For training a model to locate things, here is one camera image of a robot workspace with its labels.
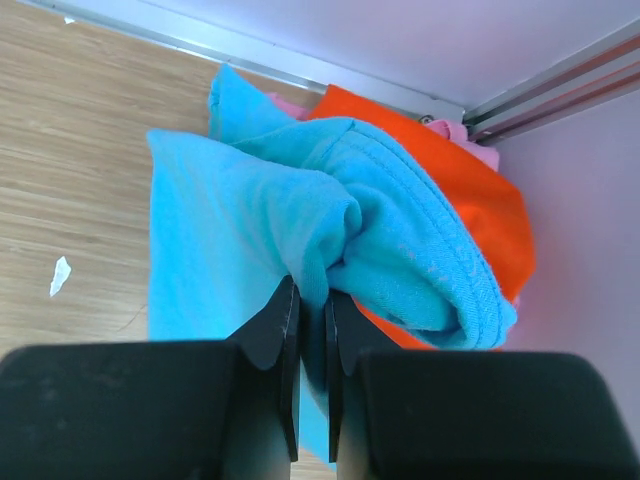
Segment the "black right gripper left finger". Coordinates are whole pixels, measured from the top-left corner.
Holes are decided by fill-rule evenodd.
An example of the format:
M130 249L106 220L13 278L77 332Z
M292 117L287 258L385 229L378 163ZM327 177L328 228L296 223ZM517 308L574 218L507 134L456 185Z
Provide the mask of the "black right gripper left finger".
M31 345L1 362L5 479L286 479L300 297L224 340Z

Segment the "teal t shirt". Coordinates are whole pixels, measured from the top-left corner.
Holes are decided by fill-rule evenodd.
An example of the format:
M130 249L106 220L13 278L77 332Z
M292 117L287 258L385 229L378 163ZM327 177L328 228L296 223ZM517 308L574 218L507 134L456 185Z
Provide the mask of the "teal t shirt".
M229 67L205 136L155 129L149 337L223 339L291 276L308 315L300 442L329 456L323 308L331 290L444 349L498 347L517 319L436 182L348 117L297 121Z

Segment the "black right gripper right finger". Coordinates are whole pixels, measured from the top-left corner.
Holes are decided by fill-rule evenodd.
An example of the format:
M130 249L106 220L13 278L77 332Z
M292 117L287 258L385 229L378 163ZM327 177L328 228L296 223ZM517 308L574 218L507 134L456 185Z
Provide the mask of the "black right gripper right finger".
M341 479L635 479L606 383L561 353L405 350L347 294L324 308Z

